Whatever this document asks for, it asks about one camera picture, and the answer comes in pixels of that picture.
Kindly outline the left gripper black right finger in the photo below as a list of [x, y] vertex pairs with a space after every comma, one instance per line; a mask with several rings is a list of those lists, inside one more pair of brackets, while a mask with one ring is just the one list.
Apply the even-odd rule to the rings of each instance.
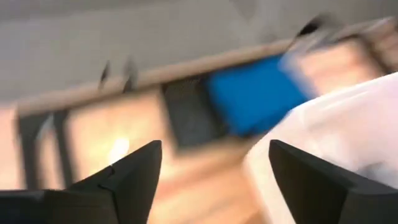
[[352, 181], [345, 171], [280, 140], [272, 140], [269, 160], [277, 185], [298, 224], [338, 223]]

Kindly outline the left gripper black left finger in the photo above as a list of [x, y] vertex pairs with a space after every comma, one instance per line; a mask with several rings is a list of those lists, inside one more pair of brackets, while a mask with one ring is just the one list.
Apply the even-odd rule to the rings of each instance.
[[111, 194], [119, 223], [146, 223], [159, 182], [162, 141], [153, 140], [70, 186]]

